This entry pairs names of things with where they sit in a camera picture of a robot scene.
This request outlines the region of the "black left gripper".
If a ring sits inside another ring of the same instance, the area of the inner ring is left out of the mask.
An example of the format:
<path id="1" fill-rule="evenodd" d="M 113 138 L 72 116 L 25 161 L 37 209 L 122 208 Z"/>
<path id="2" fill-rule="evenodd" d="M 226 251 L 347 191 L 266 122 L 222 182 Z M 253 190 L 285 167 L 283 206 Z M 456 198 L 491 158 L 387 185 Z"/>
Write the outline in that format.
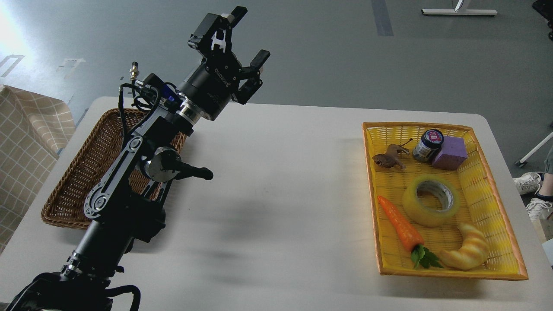
<path id="1" fill-rule="evenodd" d="M 270 51 L 261 49 L 250 65 L 243 68 L 232 52 L 233 28 L 247 12 L 245 6 L 236 6 L 229 14 L 206 14 L 188 39 L 188 46 L 203 58 L 177 89 L 210 121 L 219 116 L 231 94 L 233 101 L 245 105 L 263 85 L 261 72 Z"/>

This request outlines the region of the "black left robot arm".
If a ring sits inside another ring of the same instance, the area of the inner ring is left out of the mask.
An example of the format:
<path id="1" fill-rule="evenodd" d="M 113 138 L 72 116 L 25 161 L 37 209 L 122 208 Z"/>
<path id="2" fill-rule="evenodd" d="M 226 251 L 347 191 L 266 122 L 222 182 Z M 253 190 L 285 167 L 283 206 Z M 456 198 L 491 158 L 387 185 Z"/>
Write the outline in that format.
<path id="1" fill-rule="evenodd" d="M 213 172 L 184 163 L 172 140 L 191 136 L 200 118 L 215 120 L 229 101 L 246 104 L 261 88 L 261 69 L 270 57 L 260 50 L 243 67 L 232 51 L 232 31 L 247 14 L 207 14 L 188 45 L 202 55 L 198 67 L 175 86 L 154 73 L 138 80 L 132 63 L 130 83 L 119 86 L 121 151 L 84 199 L 91 219 L 81 242 L 60 272 L 40 273 L 6 307 L 8 311 L 109 311 L 113 297 L 131 293 L 131 311 L 140 308 L 134 285 L 109 288 L 124 271 L 119 261 L 133 242 L 150 242 L 165 227 L 164 202 L 174 180 L 213 179 Z"/>

